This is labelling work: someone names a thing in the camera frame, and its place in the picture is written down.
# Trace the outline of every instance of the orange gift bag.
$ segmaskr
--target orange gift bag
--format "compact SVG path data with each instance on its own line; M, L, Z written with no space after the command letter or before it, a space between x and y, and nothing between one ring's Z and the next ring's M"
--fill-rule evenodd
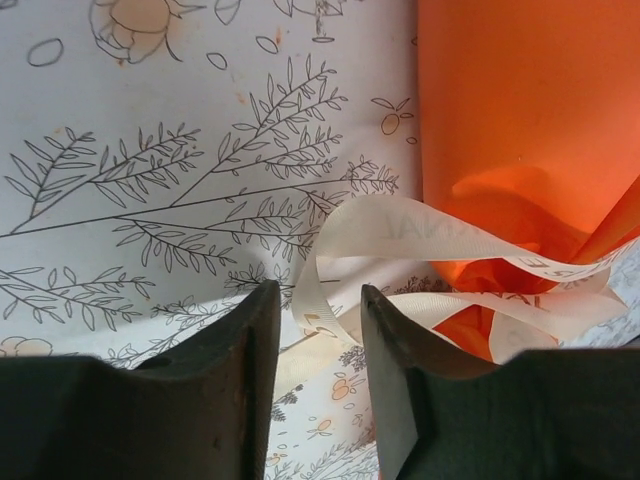
M424 202L587 264L640 233L640 2L422 0ZM437 262L457 290L548 291L501 259ZM436 327L491 359L492 312Z

